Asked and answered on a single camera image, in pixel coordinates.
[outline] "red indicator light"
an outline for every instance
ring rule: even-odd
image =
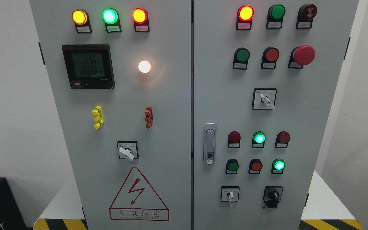
[[[278,133],[278,136],[276,137],[279,141],[279,143],[287,144],[290,141],[290,135],[288,132],[282,131]]]
[[[147,11],[143,8],[136,8],[132,13],[133,20],[138,24],[143,24],[147,21],[149,15]]]
[[[238,18],[241,21],[247,22],[251,20],[253,17],[254,17],[254,9],[252,6],[245,5],[245,6],[241,6],[238,9]]]
[[[241,135],[237,131],[233,131],[228,135],[228,140],[231,143],[239,143],[241,141]]]

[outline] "emergency stop button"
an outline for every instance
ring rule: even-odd
[[[296,47],[292,51],[288,67],[302,69],[304,65],[312,63],[315,56],[316,51],[310,45]]]

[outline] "green push button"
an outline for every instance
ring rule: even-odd
[[[237,171],[238,170],[238,168],[239,168],[239,165],[237,164],[237,163],[230,163],[229,165],[228,165],[228,170],[230,170],[231,172],[235,172],[235,171]]]
[[[244,62],[249,58],[249,51],[247,49],[241,49],[236,53],[236,58],[238,61]]]
[[[270,10],[270,15],[273,19],[281,19],[283,16],[285,16],[285,7],[280,4],[272,6]]]

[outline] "warning sign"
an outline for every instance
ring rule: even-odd
[[[130,169],[111,203],[109,212],[111,220],[170,220],[170,211],[167,206],[137,167]]]

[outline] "illuminated light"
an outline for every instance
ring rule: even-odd
[[[119,15],[112,8],[103,10],[102,17],[107,24],[114,24],[119,19]]]
[[[145,9],[136,8],[133,10],[132,17],[136,23],[143,24],[147,21],[149,16],[147,15],[147,11]]]
[[[76,25],[84,25],[88,21],[88,14],[83,9],[76,9],[72,13],[72,19]]]
[[[241,21],[247,22],[254,17],[254,9],[252,6],[241,6],[238,10],[238,17]]]
[[[265,134],[263,132],[256,132],[254,134],[254,141],[255,143],[261,144],[265,141]]]
[[[151,70],[151,64],[148,61],[140,61],[139,63],[140,72],[146,74]]]
[[[281,159],[275,160],[273,162],[273,167],[276,170],[282,170],[283,168],[285,168],[285,162],[283,162],[283,160],[281,160]]]

